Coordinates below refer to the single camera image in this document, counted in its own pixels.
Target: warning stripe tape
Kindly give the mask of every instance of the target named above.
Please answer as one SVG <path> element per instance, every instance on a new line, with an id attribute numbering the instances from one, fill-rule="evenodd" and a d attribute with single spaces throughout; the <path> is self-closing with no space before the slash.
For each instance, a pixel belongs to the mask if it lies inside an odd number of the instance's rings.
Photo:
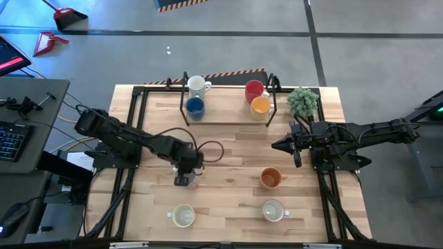
<path id="1" fill-rule="evenodd" d="M 210 79 L 210 78 L 215 78 L 215 77 L 226 77 L 226 76 L 232 76 L 232 75 L 241 75 L 244 73 L 257 73 L 257 72 L 264 72 L 264 68 L 257 68 L 257 69 L 243 70 L 243 71 L 234 71 L 234 72 L 229 72 L 229 73 L 214 73 L 214 74 L 204 75 L 203 77 L 205 79 Z M 180 79 L 173 79 L 171 81 L 173 84 L 179 84 L 181 81 L 181 78 Z M 166 80 L 144 83 L 144 84 L 166 84 Z"/>
<path id="2" fill-rule="evenodd" d="M 159 8 L 157 11 L 159 12 L 164 12 L 164 11 L 168 11 L 168 10 L 175 10 L 176 8 L 182 8 L 182 7 L 186 7 L 186 6 L 191 6 L 194 4 L 198 4 L 198 3 L 204 3 L 208 0 L 187 0 L 187 1 L 183 1 L 181 3 L 174 3 L 168 6 L 163 6 L 161 8 Z"/>

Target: keyboard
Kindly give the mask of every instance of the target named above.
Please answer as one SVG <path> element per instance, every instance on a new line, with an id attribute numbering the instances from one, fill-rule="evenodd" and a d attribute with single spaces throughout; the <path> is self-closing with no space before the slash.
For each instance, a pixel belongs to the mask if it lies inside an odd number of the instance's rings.
<path id="1" fill-rule="evenodd" d="M 0 121 L 0 160 L 17 162 L 32 126 Z"/>

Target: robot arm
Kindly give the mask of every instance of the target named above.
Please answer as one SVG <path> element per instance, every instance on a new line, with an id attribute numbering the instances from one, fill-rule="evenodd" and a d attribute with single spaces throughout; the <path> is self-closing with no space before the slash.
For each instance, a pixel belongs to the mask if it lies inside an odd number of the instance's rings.
<path id="1" fill-rule="evenodd" d="M 104 110 L 87 109 L 82 112 L 75 130 L 84 135 L 97 138 L 109 146 L 119 158 L 130 159 L 136 154 L 137 146 L 147 147 L 159 158 L 170 162 L 178 169 L 175 185 L 186 186 L 190 174 L 203 165 L 204 155 L 193 148 L 193 144 L 172 136 L 152 135 L 133 128 L 117 118 L 110 117 Z"/>
<path id="2" fill-rule="evenodd" d="M 321 121 L 311 125 L 312 134 L 294 121 L 289 126 L 291 133 L 273 143 L 272 148 L 293 155 L 296 167 L 302 166 L 300 151 L 311 149 L 313 158 L 319 162 L 317 165 L 324 170 L 358 170 L 371 160 L 357 155 L 357 149 L 384 142 L 408 144 L 419 137 L 415 131 L 418 124 L 404 119 L 365 125 Z"/>

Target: red mug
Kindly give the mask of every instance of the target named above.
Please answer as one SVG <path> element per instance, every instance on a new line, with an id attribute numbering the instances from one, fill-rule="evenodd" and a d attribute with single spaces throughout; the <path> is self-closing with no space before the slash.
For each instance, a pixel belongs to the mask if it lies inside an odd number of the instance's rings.
<path id="1" fill-rule="evenodd" d="M 244 89 L 244 96 L 246 101 L 251 104 L 256 97 L 260 97 L 264 93 L 264 86 L 258 80 L 251 80 L 246 84 Z"/>

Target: mug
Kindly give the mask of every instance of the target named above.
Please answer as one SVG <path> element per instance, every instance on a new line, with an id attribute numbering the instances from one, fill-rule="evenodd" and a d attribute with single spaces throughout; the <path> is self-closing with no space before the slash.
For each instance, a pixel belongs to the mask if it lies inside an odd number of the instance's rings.
<path id="1" fill-rule="evenodd" d="M 265 120 L 267 117 L 269 117 L 269 111 L 274 108 L 274 105 L 269 102 L 267 97 L 256 97 L 252 101 L 251 116 L 253 119 Z"/>
<path id="2" fill-rule="evenodd" d="M 283 204 L 277 200 L 269 200 L 262 206 L 263 219 L 267 221 L 277 222 L 281 221 L 283 217 L 289 216 L 289 211 L 286 211 Z"/>
<path id="3" fill-rule="evenodd" d="M 282 180 L 288 178 L 286 175 L 282 175 L 276 168 L 266 168 L 263 170 L 260 177 L 260 183 L 262 187 L 267 190 L 275 189 L 281 184 Z"/>
<path id="4" fill-rule="evenodd" d="M 205 82 L 205 78 L 202 76 L 192 76 L 188 80 L 189 94 L 191 97 L 198 95 L 200 98 L 204 99 L 205 94 L 211 89 L 212 86 L 212 83 Z"/>
<path id="5" fill-rule="evenodd" d="M 268 97 L 269 93 L 264 91 L 263 83 L 258 80 L 251 80 L 246 83 L 246 87 L 244 88 L 244 96 L 246 97 L 246 101 L 250 104 L 252 101 L 259 96 Z"/>
<path id="6" fill-rule="evenodd" d="M 200 121 L 205 115 L 205 102 L 198 95 L 186 101 L 185 107 L 188 115 L 194 121 Z"/>
<path id="7" fill-rule="evenodd" d="M 188 204 L 180 204 L 174 208 L 174 211 L 168 212 L 167 216 L 179 228 L 187 228 L 194 222 L 195 212 Z"/>

